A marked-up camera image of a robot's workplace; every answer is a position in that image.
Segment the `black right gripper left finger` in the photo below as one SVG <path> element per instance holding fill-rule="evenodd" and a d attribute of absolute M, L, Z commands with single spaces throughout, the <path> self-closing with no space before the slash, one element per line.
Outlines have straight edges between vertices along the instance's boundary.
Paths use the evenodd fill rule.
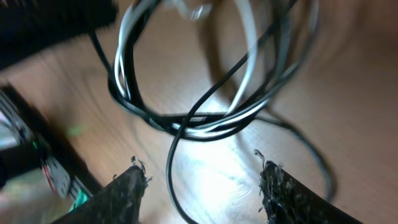
<path fill-rule="evenodd" d="M 145 163 L 131 158 L 132 166 L 82 205 L 55 220 L 57 224 L 136 224 L 145 189 Z"/>

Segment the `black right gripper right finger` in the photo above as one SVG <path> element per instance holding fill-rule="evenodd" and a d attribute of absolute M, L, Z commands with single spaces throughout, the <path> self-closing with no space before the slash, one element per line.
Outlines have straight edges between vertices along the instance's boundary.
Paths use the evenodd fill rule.
<path fill-rule="evenodd" d="M 254 154 L 262 159 L 260 173 L 262 207 L 267 223 L 272 224 L 334 224 L 359 223 L 315 192 L 293 178 L 281 166 L 265 160 L 257 149 Z"/>

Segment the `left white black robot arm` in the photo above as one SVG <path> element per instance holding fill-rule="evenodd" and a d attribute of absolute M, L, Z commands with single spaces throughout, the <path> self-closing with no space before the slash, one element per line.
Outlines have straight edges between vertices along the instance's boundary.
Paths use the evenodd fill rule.
<path fill-rule="evenodd" d="M 1 185 L 40 169 L 61 198 L 92 197 L 101 184 L 54 123 L 73 104 L 76 67 L 49 58 L 57 47 L 88 36 L 101 61 L 96 30 L 113 24 L 113 0 L 1 2 Z"/>

